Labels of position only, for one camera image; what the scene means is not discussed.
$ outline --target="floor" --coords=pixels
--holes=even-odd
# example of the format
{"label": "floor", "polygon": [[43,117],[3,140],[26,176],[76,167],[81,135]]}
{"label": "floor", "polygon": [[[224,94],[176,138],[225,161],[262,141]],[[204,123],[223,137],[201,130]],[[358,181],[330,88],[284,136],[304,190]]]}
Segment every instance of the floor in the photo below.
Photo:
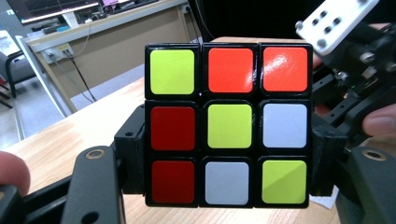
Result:
{"label": "floor", "polygon": [[[134,82],[144,75],[144,65],[120,74],[91,89],[96,99],[101,99],[111,92]],[[24,138],[38,133],[64,117],[52,103],[37,77],[17,84],[17,97],[3,101],[12,105],[9,109],[0,105],[0,150],[18,143]],[[10,96],[10,91],[0,87],[0,91]],[[91,104],[84,95],[71,98],[78,110]]]}

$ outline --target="colored tile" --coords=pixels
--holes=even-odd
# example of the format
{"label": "colored tile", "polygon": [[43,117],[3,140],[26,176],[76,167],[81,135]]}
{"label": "colored tile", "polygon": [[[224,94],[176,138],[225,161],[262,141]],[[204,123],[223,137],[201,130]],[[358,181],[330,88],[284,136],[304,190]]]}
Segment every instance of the colored tile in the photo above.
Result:
{"label": "colored tile", "polygon": [[262,109],[262,143],[265,147],[305,147],[308,110],[306,105],[267,104]]}
{"label": "colored tile", "polygon": [[195,167],[191,161],[155,161],[151,165],[151,197],[155,203],[193,203]]}
{"label": "colored tile", "polygon": [[205,166],[205,201],[245,205],[249,200],[249,167],[245,162],[210,161]]}
{"label": "colored tile", "polygon": [[262,201],[304,203],[306,169],[304,161],[265,161],[262,165]]}
{"label": "colored tile", "polygon": [[252,145],[252,108],[248,104],[210,105],[207,144],[212,148],[248,148]]}
{"label": "colored tile", "polygon": [[212,92],[249,93],[253,89],[251,49],[213,48],[208,52],[208,87]]}
{"label": "colored tile", "polygon": [[195,149],[195,110],[188,106],[154,106],[150,111],[154,150]]}
{"label": "colored tile", "polygon": [[192,94],[195,56],[190,49],[155,49],[150,53],[150,89],[154,94]]}
{"label": "colored tile", "polygon": [[305,48],[268,47],[263,52],[262,87],[266,91],[305,91],[308,88]]}

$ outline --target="light wood tabletop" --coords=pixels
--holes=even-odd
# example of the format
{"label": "light wood tabletop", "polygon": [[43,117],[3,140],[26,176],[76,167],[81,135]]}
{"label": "light wood tabletop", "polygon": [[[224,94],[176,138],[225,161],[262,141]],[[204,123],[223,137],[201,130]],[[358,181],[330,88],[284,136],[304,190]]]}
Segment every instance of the light wood tabletop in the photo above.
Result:
{"label": "light wood tabletop", "polygon": [[[268,39],[220,38],[220,42],[261,42]],[[109,146],[123,122],[143,104],[144,79],[7,149],[30,169],[30,192],[73,172],[77,155],[95,146]],[[142,195],[124,195],[127,223],[339,223],[335,206],[329,210],[310,203],[306,209],[225,209],[147,207]]]}

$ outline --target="rubik's cube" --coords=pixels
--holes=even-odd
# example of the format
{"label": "rubik's cube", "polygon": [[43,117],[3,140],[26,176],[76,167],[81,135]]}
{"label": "rubik's cube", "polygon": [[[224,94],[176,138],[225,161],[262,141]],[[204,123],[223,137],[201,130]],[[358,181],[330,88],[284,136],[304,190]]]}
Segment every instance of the rubik's cube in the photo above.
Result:
{"label": "rubik's cube", "polygon": [[308,44],[149,44],[149,206],[307,207]]}

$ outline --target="yellow-green square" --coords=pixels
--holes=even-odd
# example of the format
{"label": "yellow-green square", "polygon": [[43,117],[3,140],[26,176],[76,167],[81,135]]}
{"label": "yellow-green square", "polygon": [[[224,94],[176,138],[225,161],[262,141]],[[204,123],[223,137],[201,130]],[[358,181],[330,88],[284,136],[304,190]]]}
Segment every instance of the yellow-green square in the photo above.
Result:
{"label": "yellow-green square", "polygon": [[249,148],[252,142],[250,105],[210,105],[207,144],[211,148]]}
{"label": "yellow-green square", "polygon": [[304,161],[265,161],[262,165],[262,201],[303,203],[306,198]]}
{"label": "yellow-green square", "polygon": [[194,53],[190,49],[155,49],[150,53],[150,88],[154,94],[194,92]]}

